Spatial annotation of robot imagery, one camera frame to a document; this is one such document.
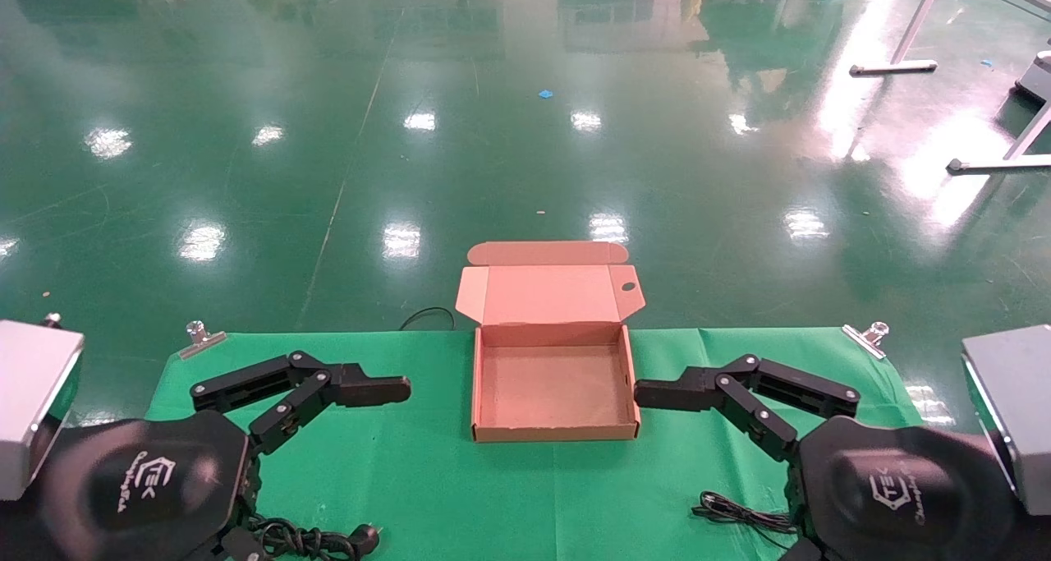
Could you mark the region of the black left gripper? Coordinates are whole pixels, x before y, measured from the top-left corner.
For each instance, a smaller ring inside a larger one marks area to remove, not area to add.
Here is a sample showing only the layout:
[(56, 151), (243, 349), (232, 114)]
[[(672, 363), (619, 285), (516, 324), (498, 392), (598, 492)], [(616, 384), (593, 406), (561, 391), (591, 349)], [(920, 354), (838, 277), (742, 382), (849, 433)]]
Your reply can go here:
[[(236, 527), (249, 442), (252, 455), (271, 455), (328, 407), (405, 402), (411, 382), (296, 351), (189, 393), (197, 412), (187, 418), (91, 425), (59, 441), (37, 477), (38, 559), (271, 560)], [(221, 415), (269, 398), (279, 402), (248, 436)]]

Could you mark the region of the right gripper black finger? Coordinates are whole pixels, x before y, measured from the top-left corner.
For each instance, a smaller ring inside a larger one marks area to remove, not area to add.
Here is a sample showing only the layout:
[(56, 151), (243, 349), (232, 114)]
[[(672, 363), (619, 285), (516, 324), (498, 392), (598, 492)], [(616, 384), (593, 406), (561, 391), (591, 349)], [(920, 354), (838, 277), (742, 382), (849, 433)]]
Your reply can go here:
[(636, 404), (650, 410), (720, 412), (774, 461), (791, 460), (799, 444), (795, 425), (772, 408), (772, 399), (823, 419), (853, 418), (861, 400), (854, 388), (753, 354), (721, 367), (688, 366), (673, 381), (640, 379)]

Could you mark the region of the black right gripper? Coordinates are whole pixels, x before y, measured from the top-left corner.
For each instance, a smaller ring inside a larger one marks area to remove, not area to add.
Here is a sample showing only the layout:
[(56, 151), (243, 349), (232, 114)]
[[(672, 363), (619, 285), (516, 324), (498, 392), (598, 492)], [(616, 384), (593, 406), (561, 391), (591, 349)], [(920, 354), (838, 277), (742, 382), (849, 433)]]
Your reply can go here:
[(795, 457), (800, 537), (778, 561), (994, 560), (1021, 501), (984, 438), (837, 416)]

